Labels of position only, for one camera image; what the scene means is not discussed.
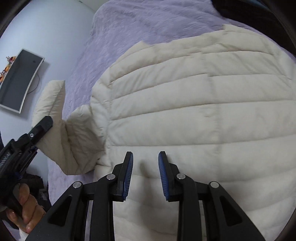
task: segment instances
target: finger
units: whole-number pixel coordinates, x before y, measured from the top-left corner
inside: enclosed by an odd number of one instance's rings
[[[24,224],[23,220],[18,217],[15,212],[9,208],[6,209],[6,215],[10,221],[12,221],[19,229],[23,230],[24,232],[27,231],[27,227]]]
[[[25,183],[22,183],[19,189],[19,202],[21,205],[24,205],[24,203],[28,200],[29,194],[30,194],[29,186]]]
[[[36,198],[33,197],[31,194],[29,194],[28,200],[22,206],[22,219],[24,220],[25,224],[28,224],[32,219],[36,205],[37,205]]]
[[[31,221],[27,224],[26,233],[29,234],[32,231],[32,229],[35,228],[35,226],[42,219],[44,214],[45,214],[44,209],[40,205],[37,205]]]

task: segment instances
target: cream quilted jacket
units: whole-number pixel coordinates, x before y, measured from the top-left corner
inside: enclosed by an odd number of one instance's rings
[[[157,157],[195,181],[216,180],[267,241],[295,209],[296,67],[267,38],[231,25],[170,43],[140,42],[109,67],[89,105],[61,119],[65,87],[52,81],[33,116],[54,127],[39,148],[69,175],[96,179],[134,154],[127,201],[114,203],[117,241],[172,241]]]

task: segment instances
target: triangular cutout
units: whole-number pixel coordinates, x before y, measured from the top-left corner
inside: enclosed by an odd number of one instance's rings
[[[70,204],[72,201],[72,197],[68,196],[65,201],[62,203],[61,206],[52,214],[52,216],[49,218],[48,222],[50,224],[54,224],[60,227],[63,227],[66,223],[66,218],[68,215],[68,211],[70,208]]]
[[[232,205],[224,196],[220,197],[220,202],[223,208],[227,226],[231,227],[242,222],[242,218],[240,217],[240,215],[236,212],[236,210],[232,207]]]

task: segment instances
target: wall-mounted television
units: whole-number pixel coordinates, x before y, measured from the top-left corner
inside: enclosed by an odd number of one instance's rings
[[[22,106],[44,58],[22,49],[11,64],[0,85],[0,106],[20,113]]]

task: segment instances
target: bed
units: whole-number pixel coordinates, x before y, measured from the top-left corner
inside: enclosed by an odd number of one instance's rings
[[[255,31],[245,24],[221,17],[211,0],[108,1],[96,12],[90,38],[72,75],[66,80],[63,118],[89,102],[91,89],[102,73],[139,41],[156,44],[198,36],[220,30],[225,23]],[[52,204],[73,182],[94,181],[93,172],[66,176],[50,159],[48,168]]]

